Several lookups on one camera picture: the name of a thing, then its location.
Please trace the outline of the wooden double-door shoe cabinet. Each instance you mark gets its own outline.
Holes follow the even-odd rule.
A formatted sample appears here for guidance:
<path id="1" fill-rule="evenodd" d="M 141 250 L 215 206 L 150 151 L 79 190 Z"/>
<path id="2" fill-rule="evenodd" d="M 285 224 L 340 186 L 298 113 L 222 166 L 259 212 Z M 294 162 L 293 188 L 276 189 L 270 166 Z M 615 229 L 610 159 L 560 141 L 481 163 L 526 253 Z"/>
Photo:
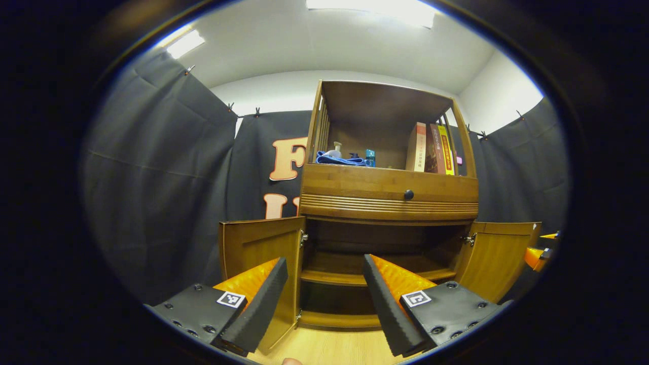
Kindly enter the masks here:
<path id="1" fill-rule="evenodd" d="M 338 141 L 343 159 L 365 159 L 366 149 L 371 149 L 375 151 L 375 168 L 408 171 L 408 139 L 418 122 L 426 128 L 429 123 L 445 126 L 454 176 L 477 179 L 471 138 L 455 99 L 406 86 L 357 81 L 318 83 L 304 167 L 317 164 L 317 152 L 332 150 Z M 366 253 L 415 273 L 444 268 L 456 272 L 460 238 L 477 219 L 433 223 L 303 216 L 310 240 L 302 270 L 341 274 L 363 274 Z M 300 326 L 330 331 L 380 328 L 367 286 L 317 284 L 301 280 L 301 275 L 300 283 Z"/>

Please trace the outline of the wooden cabinet door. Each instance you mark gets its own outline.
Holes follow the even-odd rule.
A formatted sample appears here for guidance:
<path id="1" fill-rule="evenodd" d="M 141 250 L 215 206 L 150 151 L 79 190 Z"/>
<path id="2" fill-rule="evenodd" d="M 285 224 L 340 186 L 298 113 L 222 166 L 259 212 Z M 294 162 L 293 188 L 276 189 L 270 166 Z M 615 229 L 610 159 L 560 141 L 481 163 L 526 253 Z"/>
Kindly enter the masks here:
<path id="1" fill-rule="evenodd" d="M 258 349 L 268 355 L 295 329 L 301 293 L 302 236 L 306 218 L 220 222 L 221 277 L 226 280 L 271 259 L 285 257 L 288 278 Z"/>
<path id="2" fill-rule="evenodd" d="M 521 275 L 526 248 L 536 244 L 541 228 L 541 222 L 473 222 L 464 235 L 477 232 L 477 239 L 474 247 L 460 241 L 454 280 L 498 303 Z"/>

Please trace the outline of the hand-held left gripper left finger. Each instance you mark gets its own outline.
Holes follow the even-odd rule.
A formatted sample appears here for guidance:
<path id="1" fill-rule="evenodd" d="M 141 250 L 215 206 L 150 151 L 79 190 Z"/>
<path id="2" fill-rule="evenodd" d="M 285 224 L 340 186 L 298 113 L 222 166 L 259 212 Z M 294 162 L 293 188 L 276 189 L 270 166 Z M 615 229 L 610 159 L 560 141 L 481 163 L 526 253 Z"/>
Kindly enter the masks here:
<path id="1" fill-rule="evenodd" d="M 215 286 L 192 284 L 146 308 L 202 343 L 246 357 L 266 334 L 287 279 L 286 258 L 278 257 Z"/>

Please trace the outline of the wooden inner cabinet shelf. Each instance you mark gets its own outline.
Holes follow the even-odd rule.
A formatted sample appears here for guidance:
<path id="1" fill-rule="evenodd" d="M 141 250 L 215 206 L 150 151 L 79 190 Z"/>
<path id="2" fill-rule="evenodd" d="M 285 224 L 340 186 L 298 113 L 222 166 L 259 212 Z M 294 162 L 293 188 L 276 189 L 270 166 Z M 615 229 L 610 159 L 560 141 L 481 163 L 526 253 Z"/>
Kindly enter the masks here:
<path id="1" fill-rule="evenodd" d="M 424 279 L 431 282 L 442 282 L 443 280 L 454 279 L 456 272 L 448 268 L 433 270 L 429 272 L 419 272 L 417 275 L 424 277 Z M 329 273 L 317 272 L 314 270 L 302 270 L 301 280 L 305 282 L 324 284 L 324 285 L 337 285 L 337 286 L 350 286 L 350 287 L 365 287 L 367 286 L 364 275 L 360 274 L 347 274 L 347 273 Z"/>

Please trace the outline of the black backdrop cloth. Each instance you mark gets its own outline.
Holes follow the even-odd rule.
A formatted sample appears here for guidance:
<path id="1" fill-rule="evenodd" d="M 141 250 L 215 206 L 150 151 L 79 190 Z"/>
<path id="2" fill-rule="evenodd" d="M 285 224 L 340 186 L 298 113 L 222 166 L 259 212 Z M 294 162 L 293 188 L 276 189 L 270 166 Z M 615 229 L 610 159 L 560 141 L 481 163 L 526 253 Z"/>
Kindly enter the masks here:
<path id="1" fill-rule="evenodd" d="M 155 306 L 194 283 L 218 284 L 218 224 L 266 217 L 265 194 L 287 197 L 296 215 L 302 170 L 271 182 L 273 143 L 304 138 L 311 111 L 236 114 L 164 51 L 132 61 L 116 78 L 87 138 L 84 205 L 116 276 Z M 572 176 L 554 107 L 542 99 L 521 122 L 488 139 L 472 136 L 478 219 L 565 224 Z"/>

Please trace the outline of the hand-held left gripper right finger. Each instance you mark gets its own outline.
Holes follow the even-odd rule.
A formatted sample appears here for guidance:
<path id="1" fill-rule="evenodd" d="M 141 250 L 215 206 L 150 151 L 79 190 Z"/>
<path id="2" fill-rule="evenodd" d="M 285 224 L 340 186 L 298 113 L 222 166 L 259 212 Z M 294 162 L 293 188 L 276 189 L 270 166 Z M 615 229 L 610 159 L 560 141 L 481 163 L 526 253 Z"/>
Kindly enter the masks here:
<path id="1" fill-rule="evenodd" d="M 364 255 L 363 276 L 394 356 L 456 342 L 512 305 L 488 301 L 454 280 L 435 284 L 373 254 Z"/>

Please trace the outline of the wooden cabinet drawer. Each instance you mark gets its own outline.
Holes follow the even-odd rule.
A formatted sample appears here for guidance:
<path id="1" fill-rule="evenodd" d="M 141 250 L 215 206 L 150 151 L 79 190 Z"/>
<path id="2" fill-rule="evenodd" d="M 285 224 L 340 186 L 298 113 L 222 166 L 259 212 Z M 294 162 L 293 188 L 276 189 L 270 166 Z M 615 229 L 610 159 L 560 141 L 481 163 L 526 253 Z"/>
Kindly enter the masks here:
<path id="1" fill-rule="evenodd" d="M 412 200 L 404 199 L 413 190 Z M 299 211 L 311 217 L 387 222 L 464 222 L 478 216 L 478 180 L 403 169 L 308 164 Z"/>

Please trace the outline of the yellow book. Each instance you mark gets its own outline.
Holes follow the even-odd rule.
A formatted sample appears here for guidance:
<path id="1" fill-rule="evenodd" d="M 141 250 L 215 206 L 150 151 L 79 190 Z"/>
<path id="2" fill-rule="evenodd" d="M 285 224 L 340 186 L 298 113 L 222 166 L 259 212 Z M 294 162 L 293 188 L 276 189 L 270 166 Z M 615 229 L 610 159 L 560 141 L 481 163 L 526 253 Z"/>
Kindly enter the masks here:
<path id="1" fill-rule="evenodd" d="M 441 139 L 441 150 L 444 157 L 444 169 L 446 175 L 455 175 L 456 168 L 454 166 L 453 153 L 451 148 L 450 136 L 447 131 L 447 127 L 443 125 L 437 125 L 438 132 Z"/>

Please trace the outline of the blue cloth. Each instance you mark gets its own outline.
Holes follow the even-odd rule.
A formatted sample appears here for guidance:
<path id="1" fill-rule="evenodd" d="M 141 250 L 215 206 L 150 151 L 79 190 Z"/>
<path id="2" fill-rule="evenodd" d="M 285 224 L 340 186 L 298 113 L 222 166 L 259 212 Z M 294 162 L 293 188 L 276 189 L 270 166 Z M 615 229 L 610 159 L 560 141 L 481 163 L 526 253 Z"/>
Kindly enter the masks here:
<path id="1" fill-rule="evenodd" d="M 343 159 L 342 157 L 331 156 L 329 152 L 317 152 L 317 164 L 343 165 L 343 166 L 363 166 L 367 167 L 367 161 L 361 158 Z"/>

